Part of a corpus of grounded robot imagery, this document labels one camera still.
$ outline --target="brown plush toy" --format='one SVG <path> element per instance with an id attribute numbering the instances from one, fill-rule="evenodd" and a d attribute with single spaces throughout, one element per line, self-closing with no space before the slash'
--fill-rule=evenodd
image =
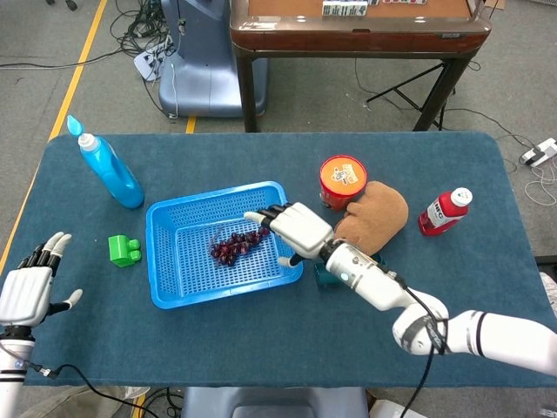
<path id="1" fill-rule="evenodd" d="M 346 208 L 337 224 L 335 238 L 346 239 L 364 253 L 373 255 L 400 231 L 408 221 L 408 204 L 388 185 L 371 181 L 364 195 Z"/>

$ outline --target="red bottle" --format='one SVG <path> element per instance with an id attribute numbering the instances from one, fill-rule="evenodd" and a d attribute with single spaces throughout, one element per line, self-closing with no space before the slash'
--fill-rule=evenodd
<path id="1" fill-rule="evenodd" d="M 466 216 L 470 202 L 472 202 L 472 193 L 465 187 L 441 194 L 419 216 L 421 233 L 428 237 L 441 235 Z"/>

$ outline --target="yellow floor line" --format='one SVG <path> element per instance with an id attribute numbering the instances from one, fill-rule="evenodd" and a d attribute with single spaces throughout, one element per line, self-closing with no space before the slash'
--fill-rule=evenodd
<path id="1" fill-rule="evenodd" d="M 188 118 L 188 125 L 185 126 L 185 133 L 195 132 L 195 122 L 196 122 L 195 116 L 190 116 Z"/>
<path id="2" fill-rule="evenodd" d="M 145 399 L 146 398 L 147 398 L 147 396 L 145 396 L 145 394 L 142 394 L 141 396 L 136 398 L 133 403 L 142 407 L 145 404 Z M 134 408 L 132 410 L 132 413 L 131 413 L 131 418 L 141 418 L 143 415 L 144 415 L 144 410 L 143 409 Z"/>
<path id="3" fill-rule="evenodd" d="M 101 22 L 101 17 L 103 16 L 104 6 L 106 6 L 107 0 L 101 0 L 97 7 L 97 12 L 95 13 L 95 17 L 93 17 L 93 22 L 91 23 L 91 28 L 89 29 L 89 34 L 85 39 L 85 44 L 83 49 L 81 50 L 81 55 L 79 56 L 78 62 L 81 63 L 87 59 L 89 56 L 89 52 L 91 51 L 91 46 L 93 45 L 93 40 L 95 39 L 95 35 L 97 34 L 98 26 Z M 58 112 L 58 116 L 52 126 L 52 131 L 50 131 L 49 141 L 58 136 L 60 131 L 62 130 L 62 123 L 66 117 L 68 109 L 70 108 L 71 100 L 73 99 L 73 95 L 76 92 L 77 83 L 79 83 L 79 78 L 81 78 L 81 73 L 83 72 L 84 67 L 82 65 L 76 67 L 73 72 L 73 77 L 71 78 L 70 85 L 68 86 L 68 91 L 64 97 L 64 101 L 62 102 L 62 106 L 60 107 L 60 111 Z M 33 175 L 33 179 L 29 185 L 29 189 L 27 189 L 27 193 L 25 194 L 25 198 L 23 199 L 23 203 L 19 208 L 19 213 L 16 217 L 16 222 L 14 223 L 13 228 L 11 228 L 10 236 L 8 238 L 8 242 L 6 242 L 6 247 L 3 250 L 2 258 L 0 258 L 0 274 L 2 274 L 3 268 L 6 265 L 6 260 L 8 259 L 8 253 L 10 252 L 11 243 L 14 239 L 14 235 L 16 234 L 17 227 L 19 226 L 19 221 L 21 220 L 21 215 L 23 213 L 23 209 L 25 208 L 25 204 L 27 203 L 27 198 L 29 197 L 29 193 L 33 184 L 35 183 L 35 177 L 37 176 L 37 170 L 35 170 L 35 174 Z"/>

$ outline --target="blue bottle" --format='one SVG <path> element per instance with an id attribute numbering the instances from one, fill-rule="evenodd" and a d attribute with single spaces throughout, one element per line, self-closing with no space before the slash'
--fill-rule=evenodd
<path id="1" fill-rule="evenodd" d="M 68 115 L 68 130 L 78 137 L 81 153 L 90 168 L 122 206 L 130 209 L 141 206 L 144 193 L 130 169 L 116 155 L 111 145 L 103 138 L 84 133 L 84 127 L 73 116 Z"/>

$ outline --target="robotic arm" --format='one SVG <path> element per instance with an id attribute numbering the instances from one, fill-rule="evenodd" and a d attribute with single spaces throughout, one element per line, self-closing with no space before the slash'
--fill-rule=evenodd
<path id="1" fill-rule="evenodd" d="M 15 416 L 35 339 L 32 328 L 47 316 L 72 309 L 83 291 L 60 303 L 50 303 L 52 279 L 71 235 L 56 233 L 8 273 L 0 294 L 0 418 Z"/>
<path id="2" fill-rule="evenodd" d="M 412 290 L 395 272 L 334 239 L 331 226 L 301 203 L 274 205 L 244 217 L 271 229 L 294 249 L 296 253 L 280 258 L 280 264 L 322 259 L 329 272 L 380 311 L 404 308 L 393 325 L 393 336 L 408 353 L 429 354 L 432 348 L 436 354 L 469 353 L 557 376 L 557 334 L 549 328 L 481 311 L 466 311 L 449 320 L 440 300 Z"/>

